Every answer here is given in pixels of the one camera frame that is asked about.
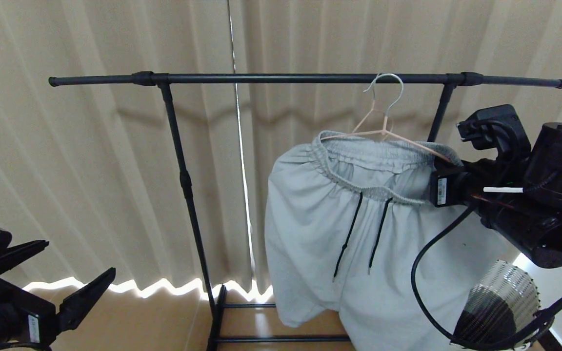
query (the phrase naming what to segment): curtain fold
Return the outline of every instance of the curtain fold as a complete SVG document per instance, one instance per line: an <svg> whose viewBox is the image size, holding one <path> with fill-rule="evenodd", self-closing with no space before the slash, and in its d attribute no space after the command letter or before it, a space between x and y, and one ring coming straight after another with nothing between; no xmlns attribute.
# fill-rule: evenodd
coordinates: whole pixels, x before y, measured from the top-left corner
<svg viewBox="0 0 562 351"><path fill-rule="evenodd" d="M161 94L49 76L233 71L225 2L0 2L0 227L51 245L15 284L117 267L115 283L201 277ZM173 85L212 281L252 281L236 96Z"/></svg>
<svg viewBox="0 0 562 351"><path fill-rule="evenodd" d="M230 0L239 73L460 73L562 78L562 1ZM322 129L350 132L370 108L365 86L242 85L239 88L256 280L268 284L263 248L267 178L276 158ZM377 106L398 95L377 87ZM395 133L426 140L442 86L411 85L392 109ZM513 104L534 142L562 120L562 90L455 89L437 142L468 160L492 157L463 144L455 122L477 109ZM362 130L379 128L369 118Z"/></svg>

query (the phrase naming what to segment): pink hanger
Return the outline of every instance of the pink hanger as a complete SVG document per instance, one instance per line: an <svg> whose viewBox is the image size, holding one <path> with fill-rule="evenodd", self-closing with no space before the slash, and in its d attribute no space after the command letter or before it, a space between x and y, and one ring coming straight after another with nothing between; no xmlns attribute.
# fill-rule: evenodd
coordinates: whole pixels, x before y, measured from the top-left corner
<svg viewBox="0 0 562 351"><path fill-rule="evenodd" d="M392 104L391 104L391 105L386 109L386 111L383 113L383 111L379 111L379 110L377 110L377 109L374 108L375 103L377 102L377 94L375 93L375 90L372 89L372 87L376 84L376 82L377 82L377 80L378 80L379 78L385 77L385 76L394 77L394 78L396 78L396 79L398 80L398 82L400 83L400 94L399 94L399 97L398 97L396 100L394 100L394 102L392 102ZM438 153L437 151L435 151L435 150L433 150L433 149L430 149L430 148L428 148L428 147L426 147L426 146L424 146L424 145L420 145L420 144L418 144L417 142L414 142L414 141L412 141L412 140L408 140L408 139L405 138L405 137L401 137L401 136L398 135L398 134L395 134L395 133L393 133L393 132L391 132L391 131L388 131L388 129L386 128L386 127L387 127L387 120L388 120L387 116L388 116L388 114L389 114L389 112L390 112L390 109L392 108L392 106L394 106L394 104L396 104L396 102L398 102L398 101L400 100L400 98L402 97L402 94L403 94L403 92L404 92L404 83L403 83L402 79L401 79L399 76L397 76L397 75L395 75L395 74L393 74L393 73L381 73L381 74L377 74L376 78L374 78L374 80L372 80L372 83L370 83L370 86L368 86L368 89L365 89L363 92L364 92L364 93L367 93L368 91L370 91L370 89L372 89L372 108L370 108L370 111L368 111L368 113L367 113L365 116L363 116L363 118L361 119L361 122L359 122L359 124L357 124L357 126L355 127L355 129L353 129L352 133L341 134L341 135L338 135L338 136L326 136L326 137L322 137L321 140L326 140L326 139L328 139L328 138L349 137L349 136L369 136L369 135L373 135L373 134L381 134L381 135L383 135L383 136L385 136L385 137L386 137L386 136L392 136L392 137L397 138L397 139L399 139L399 140L406 141L406 142L408 142L409 144L412 144L413 146L415 146L415 147L417 147L417 148L419 148L419 149L422 149L422 150L424 150L424 151L426 151L426 152L428 152L428 153L431 153L431 154L433 154L433 155L435 155L435 156L437 156L437 157L439 157L439 158L441 158L441 159L443 159L443 160L446 160L447 162L452 163L452 161L450 160L450 158L447 158L447 157L444 156L443 154L440 154L440 153ZM383 129L379 129L379 130L377 130L377 131L369 131L369 132L357 132L357 129L359 129L359 127L363 124L363 122L365 122L365 120L368 118L368 116L369 116L371 113L373 113L373 112L383 113Z"/></svg>

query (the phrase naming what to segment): black clothing rack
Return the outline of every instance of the black clothing rack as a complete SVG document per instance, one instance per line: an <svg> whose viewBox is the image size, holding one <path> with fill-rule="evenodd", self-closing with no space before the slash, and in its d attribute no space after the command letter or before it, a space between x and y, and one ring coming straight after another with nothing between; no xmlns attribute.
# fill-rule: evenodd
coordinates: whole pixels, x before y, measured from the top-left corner
<svg viewBox="0 0 562 351"><path fill-rule="evenodd" d="M212 295L212 283L209 279L205 250L201 240L201 230L197 220L196 207L192 195L192 179L185 166L183 148L175 107L173 106L171 84L218 84L218 83L311 83L311 84L369 84L376 74L170 74L152 73L149 71L138 72L126 76L85 76L49 78L51 86L72 86L82 84L137 84L141 86L157 86L161 92L170 124L170 132L177 154L179 164L179 180L183 189L183 197L190 215L194 241L197 246L203 281L209 298L209 307L212 311L212 327L209 334L207 351L214 351L220 343L247 343L247 342L339 342L349 341L345 335L309 335L309 336L283 336L283 337L223 337L221 336L222 316L225 309L236 308L270 308L275 304L228 304L225 302L227 289L221 286L218 300ZM437 132L442 124L446 107L450 102L453 91L458 86L477 86L480 84L510 85L510 86L539 86L562 88L562 79L521 78L484 76L479 73L464 72L455 74L397 74L405 84L443 84L437 112L428 134L428 141L435 141ZM379 78L377 83L398 83L394 77Z"/></svg>

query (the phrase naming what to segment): drawstring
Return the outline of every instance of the drawstring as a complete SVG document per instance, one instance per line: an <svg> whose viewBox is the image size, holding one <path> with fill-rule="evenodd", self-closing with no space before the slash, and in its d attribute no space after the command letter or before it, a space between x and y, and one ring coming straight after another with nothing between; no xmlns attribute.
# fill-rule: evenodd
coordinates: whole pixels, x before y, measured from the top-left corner
<svg viewBox="0 0 562 351"><path fill-rule="evenodd" d="M359 213L359 207L361 207L362 200L363 200L363 193L359 193L359 203L357 204L357 209L355 210L355 217L353 217L353 222L352 224L350 224L350 230L348 231L348 235L346 236L346 242L341 247L340 256L337 258L337 263L335 264L335 273L333 273L333 280L335 280L335 276L337 275L337 269L340 268L341 256L344 254L346 247L348 247L350 234L353 232L353 227L355 226L355 220L357 220L357 214Z"/></svg>
<svg viewBox="0 0 562 351"><path fill-rule="evenodd" d="M387 214L387 207L392 202L393 197L391 197L387 202L385 202L385 207L383 209L383 216L381 217L381 224L379 225L379 233L377 234L377 241L372 247L372 255L370 255L370 264L368 264L368 274L370 274L370 269L372 269L372 260L374 260L374 254L377 253L377 246L379 246L379 240L381 239L381 231L383 230L383 222L385 222L385 214Z"/></svg>

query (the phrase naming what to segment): light gray shorts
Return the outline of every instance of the light gray shorts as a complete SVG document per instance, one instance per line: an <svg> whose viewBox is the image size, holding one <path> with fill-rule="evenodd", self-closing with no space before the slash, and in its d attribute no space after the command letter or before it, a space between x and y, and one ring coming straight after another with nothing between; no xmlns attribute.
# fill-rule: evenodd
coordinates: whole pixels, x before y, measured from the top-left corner
<svg viewBox="0 0 562 351"><path fill-rule="evenodd" d="M413 297L410 273L464 207L427 202L431 154L405 142L321 141L332 134L283 154L268 178L265 243L279 318L297 327L332 309L360 351L446 349ZM423 145L461 162L449 147ZM504 250L471 215L422 258L420 293L446 329Z"/></svg>

